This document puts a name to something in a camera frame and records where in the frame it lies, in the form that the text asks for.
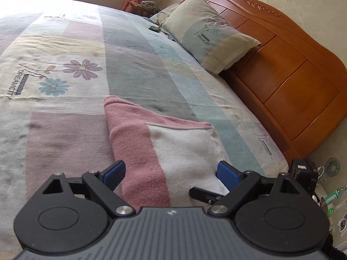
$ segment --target pillowcase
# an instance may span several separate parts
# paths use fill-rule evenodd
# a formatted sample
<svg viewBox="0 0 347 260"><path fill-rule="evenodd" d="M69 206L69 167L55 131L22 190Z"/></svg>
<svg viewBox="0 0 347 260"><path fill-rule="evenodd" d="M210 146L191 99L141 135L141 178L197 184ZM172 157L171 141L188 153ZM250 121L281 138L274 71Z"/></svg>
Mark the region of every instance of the pillowcase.
<svg viewBox="0 0 347 260"><path fill-rule="evenodd" d="M185 0L163 28L214 76L260 44L231 27L205 0Z"/></svg>
<svg viewBox="0 0 347 260"><path fill-rule="evenodd" d="M152 15L152 17L150 17L150 21L155 23L156 25L162 24L166 20L166 18L168 18L174 12L174 10L178 8L179 5L180 4L173 4L171 6L168 6L157 14Z"/></svg>

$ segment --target small black object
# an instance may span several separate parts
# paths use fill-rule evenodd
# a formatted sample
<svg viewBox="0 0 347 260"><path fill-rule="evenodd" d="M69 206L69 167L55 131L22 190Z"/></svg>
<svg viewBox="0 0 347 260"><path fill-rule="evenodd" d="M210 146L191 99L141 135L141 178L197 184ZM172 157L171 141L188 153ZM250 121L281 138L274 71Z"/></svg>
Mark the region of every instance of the small black object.
<svg viewBox="0 0 347 260"><path fill-rule="evenodd" d="M210 192L210 191L201 189L199 187L192 187L189 190L189 196L192 199L196 199L196 200L202 201L202 202L210 204L210 205L215 204L218 200L220 200L222 197L224 197L221 194Z"/></svg>
<svg viewBox="0 0 347 260"><path fill-rule="evenodd" d="M149 29L149 30L152 30L152 31L154 31L154 32L156 32L156 33L159 33L159 32L160 32L160 28L159 28L159 27L156 27L156 26L151 26L151 27L149 27L148 29Z"/></svg>
<svg viewBox="0 0 347 260"><path fill-rule="evenodd" d="M318 169L309 158L292 160L290 173L309 195L314 195L318 181Z"/></svg>

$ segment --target metal screw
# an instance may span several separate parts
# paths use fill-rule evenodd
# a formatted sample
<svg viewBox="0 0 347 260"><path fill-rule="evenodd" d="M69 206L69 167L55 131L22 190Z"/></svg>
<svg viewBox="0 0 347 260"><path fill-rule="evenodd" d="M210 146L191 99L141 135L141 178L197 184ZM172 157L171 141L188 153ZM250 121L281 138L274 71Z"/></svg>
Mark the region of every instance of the metal screw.
<svg viewBox="0 0 347 260"><path fill-rule="evenodd" d="M130 206L127 206L127 205L119 206L116 208L116 212L119 215L124 215L124 216L132 214L133 211L134 211L134 209Z"/></svg>
<svg viewBox="0 0 347 260"><path fill-rule="evenodd" d="M228 208L224 205L214 205L211 207L211 212L214 214L224 214L228 211Z"/></svg>

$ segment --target plastic bottle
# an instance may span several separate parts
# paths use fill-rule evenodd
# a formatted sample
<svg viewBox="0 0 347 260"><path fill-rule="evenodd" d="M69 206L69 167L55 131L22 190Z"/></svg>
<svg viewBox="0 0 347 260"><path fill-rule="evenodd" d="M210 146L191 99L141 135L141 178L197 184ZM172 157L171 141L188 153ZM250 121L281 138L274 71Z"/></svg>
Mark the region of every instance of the plastic bottle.
<svg viewBox="0 0 347 260"><path fill-rule="evenodd" d="M332 206L330 208L327 209L327 215L328 217L333 215L336 210L339 210L342 206L347 204L347 199L345 199L343 202L341 202L338 206Z"/></svg>
<svg viewBox="0 0 347 260"><path fill-rule="evenodd" d="M337 190L333 191L331 194L327 195L326 198L324 198L324 201L327 205L332 203L335 199L338 199L344 191L347 190L347 185L344 185L341 188L338 188Z"/></svg>

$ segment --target purple flower print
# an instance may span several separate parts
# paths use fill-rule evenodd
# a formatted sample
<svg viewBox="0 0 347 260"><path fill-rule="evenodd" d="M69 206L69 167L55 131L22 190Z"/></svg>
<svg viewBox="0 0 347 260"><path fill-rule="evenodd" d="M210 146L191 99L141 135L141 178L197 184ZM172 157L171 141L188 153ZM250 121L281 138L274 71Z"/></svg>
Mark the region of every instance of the purple flower print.
<svg viewBox="0 0 347 260"><path fill-rule="evenodd" d="M216 17L214 17L214 18L207 18L207 19L206 19L206 22L207 22L207 23L205 23L204 28L201 29L201 30L199 30L198 32L196 32L194 35L196 35L196 34L198 34L198 33L201 34L201 33L204 32L204 31L209 31L209 30L210 30L209 26L210 26L210 25L213 25L213 24L217 24L217 25L228 25L228 22L227 22L224 18L222 18L221 16L216 16Z"/></svg>
<svg viewBox="0 0 347 260"><path fill-rule="evenodd" d="M74 78L78 78L82 75L85 80L90 80L92 78L97 78L98 76L92 71L100 71L103 68L98 67L98 64L91 63L90 60L82 61L80 64L77 60L71 60L70 63L64 64L67 69L63 70L65 73L74 73Z"/></svg>

